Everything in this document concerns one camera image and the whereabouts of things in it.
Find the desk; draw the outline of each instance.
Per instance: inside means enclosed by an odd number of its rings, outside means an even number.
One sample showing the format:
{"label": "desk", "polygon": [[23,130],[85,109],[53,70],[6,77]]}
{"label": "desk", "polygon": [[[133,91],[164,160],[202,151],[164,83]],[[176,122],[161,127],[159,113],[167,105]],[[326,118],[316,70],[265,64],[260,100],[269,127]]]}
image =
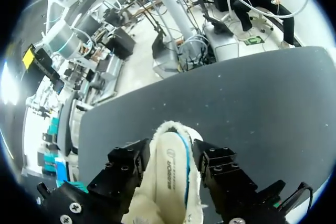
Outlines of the desk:
{"label": "desk", "polygon": [[[264,189],[282,179],[282,198],[301,181],[317,190],[336,157],[336,68],[320,47],[263,52],[200,67],[138,89],[85,113],[80,127],[80,180],[89,183],[116,146],[151,137],[168,120],[229,146]],[[201,188],[205,224],[216,223]]]}

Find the shoe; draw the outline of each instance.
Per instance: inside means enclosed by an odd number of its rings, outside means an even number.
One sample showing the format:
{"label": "shoe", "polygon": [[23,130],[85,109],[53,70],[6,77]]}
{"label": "shoe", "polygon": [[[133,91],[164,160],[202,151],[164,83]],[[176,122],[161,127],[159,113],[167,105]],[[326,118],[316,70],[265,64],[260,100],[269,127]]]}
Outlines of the shoe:
{"label": "shoe", "polygon": [[284,40],[280,43],[280,49],[294,48],[295,46],[285,42]]}
{"label": "shoe", "polygon": [[245,31],[245,32],[237,35],[237,39],[240,40],[240,41],[244,41],[244,40],[251,39],[251,38],[254,38],[254,37],[256,37],[256,30],[255,30],[254,27],[252,27],[248,31]]}
{"label": "shoe", "polygon": [[192,152],[195,138],[202,140],[194,129],[173,121],[157,129],[141,186],[122,223],[203,224],[201,176]]}

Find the green label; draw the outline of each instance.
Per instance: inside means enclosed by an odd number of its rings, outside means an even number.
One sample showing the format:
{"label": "green label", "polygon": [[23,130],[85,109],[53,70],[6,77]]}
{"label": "green label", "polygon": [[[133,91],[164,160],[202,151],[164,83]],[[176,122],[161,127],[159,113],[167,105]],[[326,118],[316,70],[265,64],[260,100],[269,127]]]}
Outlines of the green label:
{"label": "green label", "polygon": [[257,37],[254,37],[254,38],[249,38],[247,40],[244,40],[244,43],[247,46],[250,46],[250,45],[264,43],[264,41],[263,41],[263,39],[260,36],[257,36]]}

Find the person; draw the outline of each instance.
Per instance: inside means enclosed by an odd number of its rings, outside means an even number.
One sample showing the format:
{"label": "person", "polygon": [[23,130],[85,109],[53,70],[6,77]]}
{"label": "person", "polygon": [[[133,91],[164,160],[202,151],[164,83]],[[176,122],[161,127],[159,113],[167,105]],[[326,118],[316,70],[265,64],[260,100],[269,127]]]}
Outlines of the person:
{"label": "person", "polygon": [[[289,15],[288,11],[283,5],[281,0],[274,0],[276,4],[273,4],[272,0],[244,0],[246,3],[253,7],[259,6],[265,8],[275,15]],[[248,16],[250,8],[241,3],[239,0],[235,0],[233,3],[233,10],[241,22],[243,33],[238,35],[239,40],[246,40],[254,35],[254,29],[251,20]],[[283,20],[283,41],[280,44],[280,48],[289,48],[294,43],[294,18],[285,18]]]}

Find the chair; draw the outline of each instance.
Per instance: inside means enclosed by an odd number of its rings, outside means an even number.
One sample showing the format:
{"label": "chair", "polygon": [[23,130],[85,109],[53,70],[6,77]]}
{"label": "chair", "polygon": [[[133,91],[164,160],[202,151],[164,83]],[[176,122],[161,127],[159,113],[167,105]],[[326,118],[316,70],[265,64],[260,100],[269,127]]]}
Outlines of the chair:
{"label": "chair", "polygon": [[[256,8],[264,13],[269,12],[269,10],[262,7],[256,7]],[[250,16],[250,20],[254,21],[255,25],[260,29],[262,33],[266,32],[265,27],[269,27],[271,31],[274,30],[273,23],[272,24],[268,23],[267,19],[263,16],[263,14],[258,13],[258,17]]]}

